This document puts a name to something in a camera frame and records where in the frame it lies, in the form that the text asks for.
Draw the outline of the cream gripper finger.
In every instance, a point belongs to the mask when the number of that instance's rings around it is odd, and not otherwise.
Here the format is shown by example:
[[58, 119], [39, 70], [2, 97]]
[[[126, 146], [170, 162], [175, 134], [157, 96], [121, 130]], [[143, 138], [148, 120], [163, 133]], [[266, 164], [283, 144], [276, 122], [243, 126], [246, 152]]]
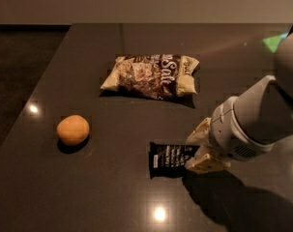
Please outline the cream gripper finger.
[[185, 164], [185, 168], [188, 171], [197, 174], [219, 172], [228, 169], [230, 166], [230, 159], [208, 146], [200, 146], [194, 156]]
[[189, 135], [186, 143], [188, 145], [207, 145], [209, 143], [210, 122], [209, 117], [205, 118]]

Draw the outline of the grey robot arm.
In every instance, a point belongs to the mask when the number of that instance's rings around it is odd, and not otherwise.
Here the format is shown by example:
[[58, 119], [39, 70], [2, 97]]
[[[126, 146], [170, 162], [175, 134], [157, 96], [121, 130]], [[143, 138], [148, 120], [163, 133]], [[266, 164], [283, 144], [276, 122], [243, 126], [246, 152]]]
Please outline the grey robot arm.
[[195, 173], [227, 169], [270, 152], [293, 135], [293, 25], [278, 44], [276, 73], [220, 104], [187, 139], [198, 148], [185, 167]]

